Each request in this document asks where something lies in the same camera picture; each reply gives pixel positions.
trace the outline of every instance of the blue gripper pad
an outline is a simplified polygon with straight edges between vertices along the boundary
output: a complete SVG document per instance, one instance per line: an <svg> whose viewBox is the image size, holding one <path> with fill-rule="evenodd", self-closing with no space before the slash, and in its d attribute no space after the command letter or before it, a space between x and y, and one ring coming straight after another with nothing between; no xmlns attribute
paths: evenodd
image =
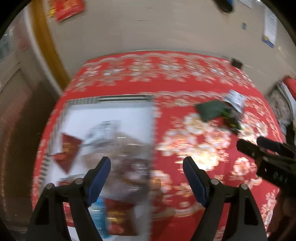
<svg viewBox="0 0 296 241"><path fill-rule="evenodd" d="M92 181L88 190L86 190L86 204L88 207L97 201L110 170L111 161L108 157L104 156L96 168L89 170L85 175L85 178L89 178L89 181Z"/></svg>
<svg viewBox="0 0 296 241"><path fill-rule="evenodd" d="M208 200L206 198L206 190L204 185L202 184L200 178L198 177L196 171L192 167L191 163L189 162L188 158L186 157L183 161L183 171L184 174L189 182L189 185L192 189L192 192L196 198L196 200L201 203L204 207L208 205Z"/></svg>

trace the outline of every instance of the red tablecloth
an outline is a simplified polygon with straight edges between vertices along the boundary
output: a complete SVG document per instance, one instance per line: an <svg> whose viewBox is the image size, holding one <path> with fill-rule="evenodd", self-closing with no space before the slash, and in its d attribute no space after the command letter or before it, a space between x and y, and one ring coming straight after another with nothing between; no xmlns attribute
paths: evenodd
<svg viewBox="0 0 296 241"><path fill-rule="evenodd" d="M221 99L230 89L247 97L239 137L255 142L263 135L281 141L275 116L263 95L228 60L185 52L139 51L86 62L59 99L43 132L34 169L33 206L40 194L40 166L48 140L68 100L149 94L155 102L152 241L190 240L204 212L183 174L181 163L186 155L211 178L231 186L248 184L267 227L278 189L256 176L254 161L237 151L238 137L219 128L220 118L203 123L194 108L196 103ZM226 218L224 214L215 240L221 239Z"/></svg>

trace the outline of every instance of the blue package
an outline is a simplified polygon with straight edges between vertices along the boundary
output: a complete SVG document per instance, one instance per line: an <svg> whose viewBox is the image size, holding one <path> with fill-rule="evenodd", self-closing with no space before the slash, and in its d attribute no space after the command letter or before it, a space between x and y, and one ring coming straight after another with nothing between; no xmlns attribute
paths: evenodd
<svg viewBox="0 0 296 241"><path fill-rule="evenodd" d="M89 213L101 238L110 237L106 226L106 207L104 200L98 198L98 200L89 207Z"/></svg>

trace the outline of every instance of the beige wall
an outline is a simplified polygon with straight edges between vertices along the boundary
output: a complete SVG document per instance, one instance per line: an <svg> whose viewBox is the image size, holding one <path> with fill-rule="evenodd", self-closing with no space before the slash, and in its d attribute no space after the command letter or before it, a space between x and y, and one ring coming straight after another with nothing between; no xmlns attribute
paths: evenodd
<svg viewBox="0 0 296 241"><path fill-rule="evenodd" d="M276 47L261 41L262 3L235 0L220 12L212 0L86 0L86 11L56 23L48 19L64 67L73 77L83 62L105 54L146 49L188 50L237 58L264 94L296 73L296 47L278 22ZM242 22L247 29L241 28Z"/></svg>

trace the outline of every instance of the white poster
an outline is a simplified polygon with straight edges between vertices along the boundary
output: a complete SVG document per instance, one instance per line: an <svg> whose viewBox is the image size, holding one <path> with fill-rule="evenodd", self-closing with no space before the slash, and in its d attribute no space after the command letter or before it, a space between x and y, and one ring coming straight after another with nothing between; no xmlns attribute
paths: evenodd
<svg viewBox="0 0 296 241"><path fill-rule="evenodd" d="M252 8L252 0L238 0L238 1L248 6L249 8Z"/></svg>
<svg viewBox="0 0 296 241"><path fill-rule="evenodd" d="M266 7L264 16L263 42L267 43L272 48L276 43L276 29L277 17L268 7Z"/></svg>

